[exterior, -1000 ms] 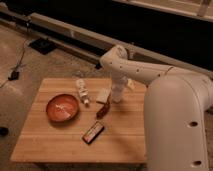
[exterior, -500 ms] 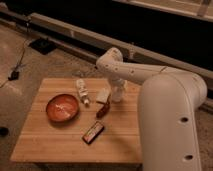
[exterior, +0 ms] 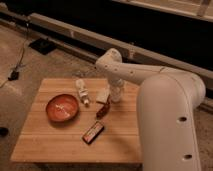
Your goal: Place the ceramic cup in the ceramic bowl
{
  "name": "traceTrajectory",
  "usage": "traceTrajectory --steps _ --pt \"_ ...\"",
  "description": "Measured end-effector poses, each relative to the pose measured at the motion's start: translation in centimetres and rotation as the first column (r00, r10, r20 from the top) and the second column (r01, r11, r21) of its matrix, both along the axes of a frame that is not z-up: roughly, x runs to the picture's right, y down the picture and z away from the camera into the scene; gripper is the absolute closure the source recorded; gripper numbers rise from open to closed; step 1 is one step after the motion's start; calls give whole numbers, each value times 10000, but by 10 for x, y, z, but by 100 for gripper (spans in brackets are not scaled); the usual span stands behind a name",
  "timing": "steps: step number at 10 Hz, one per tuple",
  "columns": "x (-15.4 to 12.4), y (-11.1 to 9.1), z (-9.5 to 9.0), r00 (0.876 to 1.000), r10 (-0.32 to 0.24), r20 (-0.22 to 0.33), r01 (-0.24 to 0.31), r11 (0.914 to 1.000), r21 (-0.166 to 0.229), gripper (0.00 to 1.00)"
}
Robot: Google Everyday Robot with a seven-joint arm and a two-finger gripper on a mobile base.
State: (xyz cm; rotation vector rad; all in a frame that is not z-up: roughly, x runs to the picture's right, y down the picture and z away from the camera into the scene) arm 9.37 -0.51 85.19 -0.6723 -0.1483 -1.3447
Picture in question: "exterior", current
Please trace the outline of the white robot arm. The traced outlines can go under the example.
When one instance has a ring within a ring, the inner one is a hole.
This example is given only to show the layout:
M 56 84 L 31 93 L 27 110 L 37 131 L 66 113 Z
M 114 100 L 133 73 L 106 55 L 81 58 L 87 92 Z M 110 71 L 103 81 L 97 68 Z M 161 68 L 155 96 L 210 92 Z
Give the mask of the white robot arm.
M 206 88 L 196 74 L 156 65 L 128 64 L 109 49 L 96 67 L 116 87 L 123 80 L 139 86 L 137 120 L 143 171 L 202 171 L 193 111 Z

